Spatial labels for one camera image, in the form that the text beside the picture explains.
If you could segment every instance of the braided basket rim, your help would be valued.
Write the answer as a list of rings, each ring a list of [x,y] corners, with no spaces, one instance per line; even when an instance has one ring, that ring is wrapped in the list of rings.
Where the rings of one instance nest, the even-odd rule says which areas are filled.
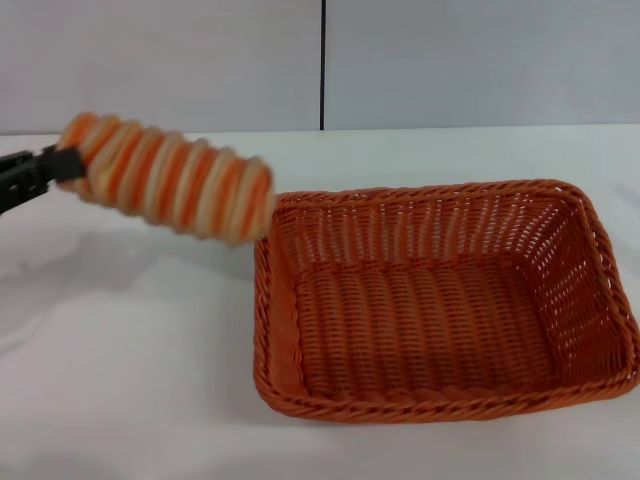
[[[625,363],[619,372],[606,379],[587,381],[579,385],[509,395],[493,392],[489,396],[456,401],[343,401],[283,393],[274,387],[269,372],[269,328],[272,319],[269,310],[271,245],[270,236],[268,236],[256,242],[254,249],[256,267],[254,381],[263,400],[274,410],[293,417],[348,423],[418,423],[486,420],[614,398],[632,390],[639,381],[637,375],[640,365],[638,325],[622,288],[609,237],[589,198],[574,185],[558,180],[539,179],[418,188],[370,188],[343,192],[292,192],[279,196],[279,205],[274,218],[289,209],[318,206],[373,206],[395,202],[415,202],[427,198],[446,200],[460,195],[470,198],[532,192],[558,197],[577,207],[580,221],[593,234],[587,237],[592,253],[591,260],[597,266],[598,283],[606,294],[608,307],[618,326],[619,335],[624,341]],[[296,355],[295,358],[300,362],[301,354]]]

